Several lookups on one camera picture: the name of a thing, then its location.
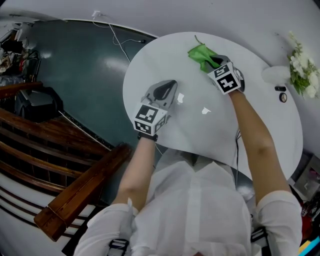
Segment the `black wristband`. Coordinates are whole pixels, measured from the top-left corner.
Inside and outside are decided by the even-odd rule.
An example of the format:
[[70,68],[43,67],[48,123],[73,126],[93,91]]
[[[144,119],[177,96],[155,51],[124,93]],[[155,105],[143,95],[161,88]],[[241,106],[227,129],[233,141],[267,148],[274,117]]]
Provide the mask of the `black wristband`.
[[149,140],[152,140],[152,141],[155,141],[155,142],[158,140],[158,135],[156,135],[156,134],[151,136],[151,135],[148,135],[148,134],[145,134],[145,133],[139,131],[138,140],[140,140],[142,137],[146,138],[146,139],[149,139]]

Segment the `power plug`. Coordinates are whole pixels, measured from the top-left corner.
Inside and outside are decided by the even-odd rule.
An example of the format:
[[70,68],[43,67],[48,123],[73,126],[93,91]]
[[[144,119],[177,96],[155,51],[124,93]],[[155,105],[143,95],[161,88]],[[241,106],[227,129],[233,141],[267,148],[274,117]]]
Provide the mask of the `power plug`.
[[101,12],[99,10],[95,10],[91,16],[95,19],[96,17],[101,16]]

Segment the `shirt sleeve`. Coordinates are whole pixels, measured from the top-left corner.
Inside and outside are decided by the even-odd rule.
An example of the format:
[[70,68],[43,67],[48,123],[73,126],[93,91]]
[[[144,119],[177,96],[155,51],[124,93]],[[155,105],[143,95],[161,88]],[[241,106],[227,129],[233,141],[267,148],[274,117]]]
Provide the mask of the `shirt sleeve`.
[[302,240],[301,206],[293,194],[274,191],[256,207],[257,221],[273,236],[280,255],[297,255]]
[[106,256],[110,241],[119,238],[120,226],[129,208],[128,204],[117,203],[97,213],[88,222],[88,229],[80,238],[74,256]]

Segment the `white shirt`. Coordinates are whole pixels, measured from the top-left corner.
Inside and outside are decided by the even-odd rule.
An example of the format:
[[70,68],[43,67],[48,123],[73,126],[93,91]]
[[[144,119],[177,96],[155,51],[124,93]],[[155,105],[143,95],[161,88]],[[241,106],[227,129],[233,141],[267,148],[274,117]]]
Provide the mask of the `white shirt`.
[[[106,256],[109,242],[129,210],[113,204],[88,222],[75,256]],[[157,171],[151,178],[146,206],[134,209],[133,256],[260,255],[251,244],[252,220],[236,191],[233,177],[215,162],[199,171],[186,161]],[[266,195],[256,207],[256,221],[273,236],[281,255],[294,256],[302,239],[301,207],[287,191]]]

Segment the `green cloth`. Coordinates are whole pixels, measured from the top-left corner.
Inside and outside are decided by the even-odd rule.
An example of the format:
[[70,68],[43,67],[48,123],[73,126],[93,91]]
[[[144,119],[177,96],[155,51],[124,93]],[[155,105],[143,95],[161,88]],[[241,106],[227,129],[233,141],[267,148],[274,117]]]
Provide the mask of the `green cloth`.
[[202,42],[200,42],[196,36],[194,36],[195,39],[199,42],[200,45],[192,48],[190,51],[188,51],[188,55],[191,59],[194,61],[200,63],[200,69],[203,72],[209,73],[206,62],[210,63],[211,66],[215,69],[219,68],[220,65],[215,63],[210,57],[217,55],[213,50],[210,50],[206,45]]

